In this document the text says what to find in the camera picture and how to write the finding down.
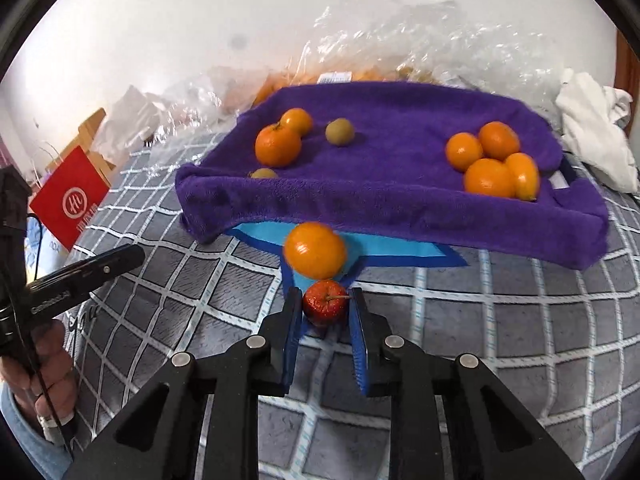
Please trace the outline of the light blue forearm sleeve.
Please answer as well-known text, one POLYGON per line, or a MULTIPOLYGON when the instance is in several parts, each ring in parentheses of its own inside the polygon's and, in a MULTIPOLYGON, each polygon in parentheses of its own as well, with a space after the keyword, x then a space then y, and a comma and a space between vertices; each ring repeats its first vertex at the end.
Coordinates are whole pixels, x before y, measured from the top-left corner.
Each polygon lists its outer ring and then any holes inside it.
POLYGON ((9 437, 30 461, 35 470, 48 480, 61 480, 72 459, 62 446, 41 437, 29 425, 7 385, 1 386, 1 414, 9 437))

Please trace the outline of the left hand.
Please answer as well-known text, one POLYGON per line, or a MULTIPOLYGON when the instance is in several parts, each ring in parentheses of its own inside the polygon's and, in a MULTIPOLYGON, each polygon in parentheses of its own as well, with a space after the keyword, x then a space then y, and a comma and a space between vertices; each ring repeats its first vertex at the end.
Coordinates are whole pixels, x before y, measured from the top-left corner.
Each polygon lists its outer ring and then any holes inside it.
MULTIPOLYGON (((78 398, 73 374, 73 359, 64 349, 65 327, 60 320, 32 332, 40 361, 40 374, 49 398, 60 419, 73 414, 78 398)), ((10 388, 18 410, 36 431, 39 417, 50 417, 51 410, 42 393, 39 379, 27 373, 21 364, 8 356, 1 358, 1 378, 10 388)))

